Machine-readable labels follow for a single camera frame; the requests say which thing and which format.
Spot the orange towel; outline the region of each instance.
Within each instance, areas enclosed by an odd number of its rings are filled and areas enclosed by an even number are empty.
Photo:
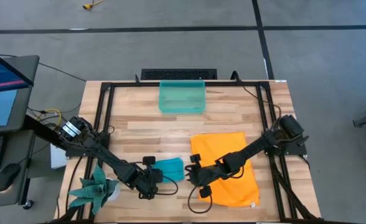
[[[201,166],[211,166],[215,160],[229,152],[247,146],[244,132],[228,134],[200,134],[191,138],[193,154],[200,154]],[[259,188],[252,171],[251,160],[244,165],[244,175],[239,179],[218,179],[210,184],[214,203],[229,207],[259,205]],[[240,176],[242,169],[235,176]],[[199,200],[210,202],[210,197]]]

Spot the wooden table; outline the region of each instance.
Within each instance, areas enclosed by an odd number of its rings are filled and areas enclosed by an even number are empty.
[[[101,82],[87,82],[79,116],[94,123]],[[270,81],[274,104],[280,105],[283,114],[294,114],[286,82]],[[255,87],[247,87],[256,94]],[[263,131],[259,104],[256,98],[242,87],[206,88],[207,106],[203,114],[164,115],[158,109],[158,87],[118,87],[113,97],[110,124],[115,127],[111,135],[110,151],[127,161],[140,161],[143,156],[156,156],[157,160],[180,157],[190,164],[190,137],[202,133],[231,133],[244,131],[247,143],[258,138]],[[105,106],[101,120],[104,120]],[[72,182],[72,189],[82,187],[86,165],[83,158]],[[187,208],[187,198],[193,186],[188,181],[179,182],[179,191],[173,196],[157,195],[153,200],[140,200],[136,190],[122,186],[120,196],[107,202],[95,216],[95,222],[272,222],[279,221],[268,158],[259,153],[252,159],[255,178],[260,189],[260,205],[255,208],[228,208],[214,204],[205,214],[194,214]],[[286,156],[292,189],[309,211],[320,217],[316,195],[307,164],[298,156]],[[60,190],[60,216],[65,213],[65,198],[73,168],[78,159],[67,163]],[[107,177],[116,179],[109,166],[103,170]],[[160,189],[174,189],[173,184],[159,184]],[[289,217],[286,194],[283,194],[286,216]],[[208,207],[196,198],[190,204],[194,210]],[[86,205],[84,218],[88,217]]]

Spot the yellow cord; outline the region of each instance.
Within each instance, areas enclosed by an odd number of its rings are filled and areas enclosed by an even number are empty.
[[[82,7],[86,10],[90,10],[93,6],[102,3],[104,0],[100,0],[98,2],[95,3],[91,3],[91,4],[84,4]]]
[[[58,127],[60,124],[61,124],[61,112],[59,109],[56,109],[56,108],[51,108],[51,109],[47,109],[45,110],[46,112],[49,112],[49,111],[56,111],[58,114],[59,114],[59,121],[57,122],[56,124],[56,127]],[[39,120],[39,118],[42,116],[42,113],[39,114],[38,116],[36,116],[36,120]]]
[[[94,6],[94,5],[97,5],[97,4],[100,4],[100,3],[102,3],[104,0],[100,0],[100,1],[98,1],[98,2],[95,2],[95,3],[93,3],[92,4],[92,6]]]

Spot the artificial plant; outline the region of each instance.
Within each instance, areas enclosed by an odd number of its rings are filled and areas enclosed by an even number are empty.
[[[80,178],[80,180],[83,187],[68,192],[70,195],[77,196],[71,202],[70,207],[77,207],[88,202],[93,202],[93,214],[96,214],[100,207],[103,207],[118,184],[117,180],[107,180],[104,171],[98,164],[96,164],[95,170],[93,171],[93,179],[86,180]]]

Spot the computer mouse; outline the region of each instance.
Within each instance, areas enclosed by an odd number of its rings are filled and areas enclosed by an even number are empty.
[[[10,187],[20,171],[19,164],[9,164],[0,172],[0,191]]]

